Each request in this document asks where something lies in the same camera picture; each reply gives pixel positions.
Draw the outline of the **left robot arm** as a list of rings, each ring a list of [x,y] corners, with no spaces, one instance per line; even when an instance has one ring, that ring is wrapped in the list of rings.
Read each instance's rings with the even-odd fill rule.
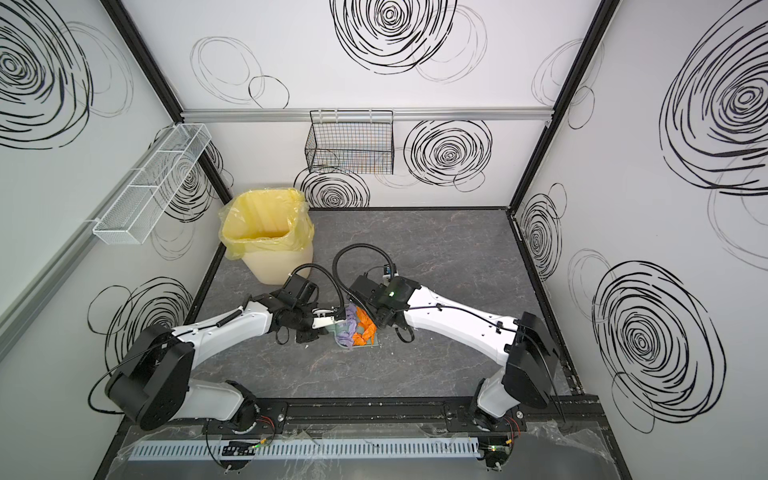
[[[193,371],[209,358],[249,339],[283,329],[298,342],[312,342],[321,329],[345,316],[341,287],[331,284],[338,303],[323,307],[319,288],[294,269],[283,286],[249,296],[238,307],[194,324],[144,329],[128,353],[107,375],[105,396],[144,431],[171,421],[217,421],[237,434],[262,419],[255,395],[236,381],[197,380]]]

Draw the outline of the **purple paper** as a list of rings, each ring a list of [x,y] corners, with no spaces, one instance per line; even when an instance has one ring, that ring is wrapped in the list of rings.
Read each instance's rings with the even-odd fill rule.
[[[336,343],[342,348],[352,348],[355,345],[354,336],[357,333],[357,327],[357,307],[353,303],[349,303],[345,307],[344,319],[336,324]]]

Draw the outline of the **orange paper scraps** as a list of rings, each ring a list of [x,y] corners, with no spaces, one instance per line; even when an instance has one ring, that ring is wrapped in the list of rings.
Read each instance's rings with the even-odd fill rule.
[[[368,314],[360,307],[356,308],[356,331],[353,334],[353,346],[373,346],[376,341],[377,327]]]

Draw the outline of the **green dustpan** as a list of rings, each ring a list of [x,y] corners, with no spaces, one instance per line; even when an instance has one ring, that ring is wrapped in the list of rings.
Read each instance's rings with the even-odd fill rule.
[[[368,317],[338,320],[328,326],[327,330],[343,349],[375,347],[379,344],[377,327]]]

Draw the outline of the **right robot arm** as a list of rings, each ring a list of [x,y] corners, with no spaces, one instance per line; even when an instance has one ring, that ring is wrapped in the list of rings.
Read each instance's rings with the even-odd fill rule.
[[[347,285],[339,271],[342,257],[363,249],[383,257],[384,279],[374,281],[361,274]],[[470,401],[469,415],[480,428],[491,429],[517,407],[559,405],[555,371],[561,349],[547,323],[537,315],[496,315],[445,298],[400,275],[390,255],[367,243],[353,243],[338,251],[331,272],[339,289],[377,328],[392,327],[398,335],[407,332],[410,337],[402,338],[402,342],[411,343],[417,330],[426,330],[468,346],[499,366],[494,375],[479,382]]]

